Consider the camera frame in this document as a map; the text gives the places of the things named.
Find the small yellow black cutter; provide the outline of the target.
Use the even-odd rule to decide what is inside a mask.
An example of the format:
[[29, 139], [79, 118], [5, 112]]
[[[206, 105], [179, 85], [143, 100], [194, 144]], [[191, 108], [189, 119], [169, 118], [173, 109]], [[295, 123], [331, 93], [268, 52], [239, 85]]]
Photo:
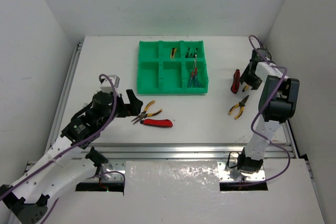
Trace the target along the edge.
[[245, 85], [244, 88], [242, 89], [242, 92], [246, 92], [248, 90], [249, 86]]

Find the red black box cutter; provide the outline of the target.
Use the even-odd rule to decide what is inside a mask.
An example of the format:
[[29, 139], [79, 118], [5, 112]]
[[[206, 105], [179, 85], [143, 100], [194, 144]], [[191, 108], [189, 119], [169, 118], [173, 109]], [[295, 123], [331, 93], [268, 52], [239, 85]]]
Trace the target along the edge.
[[239, 69], [236, 69], [234, 75], [233, 75], [233, 83], [231, 85], [231, 92], [233, 94], [236, 94], [239, 90], [239, 87], [240, 87], [240, 70]]

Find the red black utility knife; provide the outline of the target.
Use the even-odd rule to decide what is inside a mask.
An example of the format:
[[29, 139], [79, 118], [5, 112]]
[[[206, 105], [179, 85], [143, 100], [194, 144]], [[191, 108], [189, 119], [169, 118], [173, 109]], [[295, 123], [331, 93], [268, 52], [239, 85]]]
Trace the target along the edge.
[[140, 123], [142, 125], [152, 126], [152, 127], [160, 127], [160, 128], [171, 128], [171, 127], [173, 127], [173, 123], [169, 119], [164, 119], [164, 120], [145, 119], [145, 120], [141, 120]]

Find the blue red handle screwdriver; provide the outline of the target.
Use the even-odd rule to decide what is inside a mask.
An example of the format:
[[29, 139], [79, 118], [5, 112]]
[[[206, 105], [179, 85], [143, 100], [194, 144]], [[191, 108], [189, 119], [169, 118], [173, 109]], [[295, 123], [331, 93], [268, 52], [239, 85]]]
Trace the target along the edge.
[[197, 87], [197, 71], [196, 71], [196, 69], [193, 69], [191, 71], [191, 75], [190, 75], [187, 87], [188, 88]]

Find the yellow black utility knife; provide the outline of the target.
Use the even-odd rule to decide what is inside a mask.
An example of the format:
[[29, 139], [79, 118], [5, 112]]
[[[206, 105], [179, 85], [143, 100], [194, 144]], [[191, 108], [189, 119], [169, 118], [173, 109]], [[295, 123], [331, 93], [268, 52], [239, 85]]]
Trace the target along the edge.
[[170, 58], [171, 58], [171, 59], [174, 59], [174, 58], [175, 58], [175, 54], [176, 54], [176, 52], [177, 52], [177, 48], [172, 48], [172, 49], [171, 49], [171, 53], [170, 53]]

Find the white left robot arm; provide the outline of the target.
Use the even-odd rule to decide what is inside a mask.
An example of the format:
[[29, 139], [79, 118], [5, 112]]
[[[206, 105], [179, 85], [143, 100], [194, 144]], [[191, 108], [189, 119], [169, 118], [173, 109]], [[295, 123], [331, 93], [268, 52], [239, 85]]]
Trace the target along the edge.
[[21, 223], [41, 223], [64, 192], [83, 180], [94, 177], [109, 160], [91, 148], [80, 161], [72, 159], [100, 136], [100, 130], [114, 118], [136, 116], [143, 102], [133, 90], [127, 90], [129, 103], [121, 95], [99, 91], [92, 100], [71, 118], [54, 144], [43, 157], [20, 179], [1, 186], [1, 201]]

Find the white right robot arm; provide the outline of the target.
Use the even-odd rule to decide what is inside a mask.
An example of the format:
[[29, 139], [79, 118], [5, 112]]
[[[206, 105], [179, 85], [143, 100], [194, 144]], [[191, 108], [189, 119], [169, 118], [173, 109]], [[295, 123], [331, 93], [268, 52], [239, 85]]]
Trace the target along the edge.
[[280, 71], [267, 57], [266, 49], [254, 49], [246, 69], [239, 79], [252, 90], [264, 85], [258, 104], [257, 126], [252, 127], [251, 140], [238, 156], [237, 169], [243, 173], [258, 172], [264, 162], [265, 151], [274, 133], [292, 118], [297, 106], [300, 81]]

